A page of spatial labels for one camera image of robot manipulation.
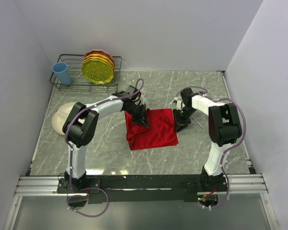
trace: plastic cup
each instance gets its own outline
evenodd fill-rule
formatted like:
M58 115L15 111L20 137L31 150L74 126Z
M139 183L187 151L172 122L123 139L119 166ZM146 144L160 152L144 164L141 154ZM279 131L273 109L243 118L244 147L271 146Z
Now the plastic cup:
M52 66L52 71L62 84L70 85L72 83L72 78L68 71L68 65L65 62L54 64Z

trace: wire rack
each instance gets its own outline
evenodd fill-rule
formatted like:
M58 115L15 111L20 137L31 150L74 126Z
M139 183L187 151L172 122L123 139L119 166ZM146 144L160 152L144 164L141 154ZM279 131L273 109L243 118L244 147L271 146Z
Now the wire rack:
M76 92L117 92L120 81L120 69L122 57L114 56L115 70L114 77L110 83L99 85L89 82L81 72L81 66L84 55L78 54L61 54L58 62L65 62L68 65L68 70L72 78L72 84L62 84L54 73L51 74L49 79L59 91L76 91Z

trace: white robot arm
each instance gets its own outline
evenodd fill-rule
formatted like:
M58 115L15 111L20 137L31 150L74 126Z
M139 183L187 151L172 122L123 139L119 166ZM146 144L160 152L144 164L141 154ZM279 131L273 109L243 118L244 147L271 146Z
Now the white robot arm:
M208 116L209 136L212 140L208 160L204 170L208 176L221 175L221 158L224 151L236 143L242 135L242 128L237 108L234 104L214 102L209 98L193 93L191 88L181 92L182 101L177 101L173 110L177 132L185 129L190 123L190 116L200 110Z
M149 128L146 105L138 103L141 92L133 86L129 86L126 91L112 94L107 99L91 104L76 103L69 113L64 125L63 133L68 136L69 163L64 173L66 179L72 178L74 187L81 188L86 177L85 154L87 144L93 139L96 125L99 119L119 111L126 111L132 115L135 124Z

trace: plate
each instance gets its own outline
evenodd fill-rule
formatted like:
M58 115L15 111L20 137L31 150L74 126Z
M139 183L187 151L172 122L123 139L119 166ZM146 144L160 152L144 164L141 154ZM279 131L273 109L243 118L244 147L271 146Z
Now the plate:
M83 63L86 63L86 62L88 62L90 60L95 60L95 59L89 59L89 60L84 61ZM98 60L109 66L109 63L107 63L106 61L103 61L103 60L100 60L100 59L98 59Z
M113 69L100 59L89 59L82 63L83 76L94 84L107 84L114 77Z
M87 61L88 59L100 59L100 60L107 62L113 69L115 68L114 63L108 57L106 57L102 54L90 54L90 55L84 57L83 62Z
M99 49L93 49L93 50L91 50L90 52L87 52L87 53L85 54L85 57L88 56L88 55L90 55L90 54L102 54L102 55L105 55L107 58L109 58L109 59L113 62L114 66L115 66L114 58L113 58L108 52L105 53L104 51L101 51L101 50L99 50Z

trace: red cloth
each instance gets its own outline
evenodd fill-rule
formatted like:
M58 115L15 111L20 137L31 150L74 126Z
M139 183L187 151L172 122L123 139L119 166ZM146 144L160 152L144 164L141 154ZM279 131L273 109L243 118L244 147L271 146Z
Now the red cloth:
M146 114L150 128L132 123L132 116L125 113L126 139L131 150L143 150L178 144L171 109L147 109Z

